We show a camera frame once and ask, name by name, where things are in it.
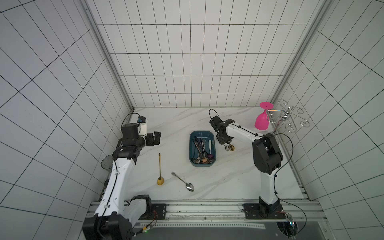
teal tray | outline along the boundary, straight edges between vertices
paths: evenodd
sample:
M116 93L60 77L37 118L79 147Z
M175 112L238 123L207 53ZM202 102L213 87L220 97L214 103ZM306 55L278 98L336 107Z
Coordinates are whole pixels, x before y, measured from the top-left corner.
M209 140L212 142L212 149L211 153L213 154L214 158L212 159L211 163L208 164L197 164L192 162L192 158L197 158L199 156L199 152L194 144L195 137L207 137L206 138L206 144L205 149L207 152L209 152ZM215 147L215 136L210 131L193 131L189 135L189 161L191 164L195 167L209 167L212 166L216 162L216 147Z

black mounting plate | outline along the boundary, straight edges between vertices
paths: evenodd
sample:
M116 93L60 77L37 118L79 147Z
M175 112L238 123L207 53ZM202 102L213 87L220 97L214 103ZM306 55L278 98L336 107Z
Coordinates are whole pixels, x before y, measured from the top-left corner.
M243 209L254 209L251 213L251 211L244 211L245 212L245 219L248 220L258 220L258 219L285 219L285 214L279 213L279 212L273 212L269 214L268 217L263 217L260 215L260 207L259 204L243 204ZM281 211L283 209L282 205L279 204L277 207L277 211Z
M146 217L141 216L139 218L139 220L152 220L155 217L155 213L153 211L156 211L158 220L164 220L166 218L167 205L166 204L152 204L151 214L146 216Z

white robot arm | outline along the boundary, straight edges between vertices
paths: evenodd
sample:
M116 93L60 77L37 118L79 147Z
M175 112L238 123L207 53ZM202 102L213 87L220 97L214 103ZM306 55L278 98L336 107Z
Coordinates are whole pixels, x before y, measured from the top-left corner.
M148 195L139 195L125 206L126 186L132 176L137 158L144 146L160 144L160 132L147 133L146 118L139 116L137 123L125 124L121 128L122 138L112 154L113 166L104 196L95 215L85 218L83 232L87 240L131 239L132 228L142 215L152 214L151 199Z
M278 168L281 167L283 155L272 134L261 136L240 125L233 124L234 122L232 119L222 121L219 116L214 116L209 121L217 133L216 138L220 144L230 145L232 139L236 138L252 147L253 162L261 172L260 215L268 217L280 205L280 200L275 194L273 180Z

metal glass rack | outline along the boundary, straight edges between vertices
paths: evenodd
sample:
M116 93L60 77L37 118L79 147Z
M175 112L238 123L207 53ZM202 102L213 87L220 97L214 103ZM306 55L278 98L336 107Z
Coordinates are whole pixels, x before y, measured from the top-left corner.
M289 118L291 118L291 115L294 115L296 117L299 117L301 118L302 120L299 122L301 126L303 127L310 127L310 123L307 119L299 116L299 114L303 114L304 113L304 110L298 106L289 106L287 107L287 101L284 100L284 99L280 99L277 101L277 103L281 106L281 108L283 110L268 110L267 111L267 116L268 116L268 120L270 123L276 123L276 127L275 129L273 130L273 133L276 132L278 126L283 122L283 121L286 121L288 120ZM280 114L276 114L276 116L274 116L274 114L270 113L270 112L273 112L273 111L276 111L276 112L280 112ZM296 127L296 124L295 122L292 121L289 122L287 124L285 124L285 129L288 131L288 132L293 132L293 133L296 133L296 131L298 130L297 127Z

white marble tabletop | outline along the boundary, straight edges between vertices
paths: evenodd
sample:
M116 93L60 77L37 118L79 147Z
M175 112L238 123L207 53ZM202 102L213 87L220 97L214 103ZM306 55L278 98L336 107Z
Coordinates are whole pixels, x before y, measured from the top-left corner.
M136 113L147 118L148 132L161 132L160 145L145 147L137 159L133 176L127 186L126 199L149 194L152 200L181 199L258 199L260 172L253 164L252 148L237 139L232 140L235 151L220 145L215 137L216 162L210 167L195 167L189 161L189 134L196 130L214 133L209 124L210 108L137 108ZM252 131L261 108L215 108L224 121L228 118ZM133 115L131 122L136 122ZM164 184L157 185L159 153ZM284 155L284 164L288 158ZM185 184L171 175L178 174L194 185L190 192ZM287 164L278 173L276 190L282 199L298 199L303 195Z

